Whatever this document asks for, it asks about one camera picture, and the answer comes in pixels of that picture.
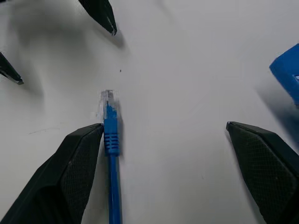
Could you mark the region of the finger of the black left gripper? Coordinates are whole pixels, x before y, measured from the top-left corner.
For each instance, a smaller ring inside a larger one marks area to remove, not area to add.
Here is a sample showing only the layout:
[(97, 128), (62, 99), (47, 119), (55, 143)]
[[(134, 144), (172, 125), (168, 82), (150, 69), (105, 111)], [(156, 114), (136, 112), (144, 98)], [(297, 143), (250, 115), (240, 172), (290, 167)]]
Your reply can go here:
[(24, 84), (22, 77), (2, 53), (0, 54), (0, 74), (18, 85)]
[(111, 36), (117, 34), (113, 9), (108, 0), (79, 0), (79, 3)]

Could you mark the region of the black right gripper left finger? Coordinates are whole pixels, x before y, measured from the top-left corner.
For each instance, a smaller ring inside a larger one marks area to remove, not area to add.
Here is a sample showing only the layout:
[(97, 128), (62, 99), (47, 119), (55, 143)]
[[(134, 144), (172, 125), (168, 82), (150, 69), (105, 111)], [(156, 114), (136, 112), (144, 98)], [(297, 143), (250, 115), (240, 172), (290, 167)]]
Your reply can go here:
[(33, 174), (1, 223), (81, 223), (93, 186), (102, 134), (101, 123), (68, 134)]

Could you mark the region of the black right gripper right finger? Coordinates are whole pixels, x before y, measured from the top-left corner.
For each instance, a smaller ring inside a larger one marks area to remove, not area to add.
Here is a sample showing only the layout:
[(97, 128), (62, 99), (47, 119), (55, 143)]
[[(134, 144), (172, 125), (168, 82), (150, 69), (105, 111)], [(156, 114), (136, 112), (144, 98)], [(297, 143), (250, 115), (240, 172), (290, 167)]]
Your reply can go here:
[(245, 184), (268, 224), (299, 222), (299, 156), (276, 133), (226, 125)]

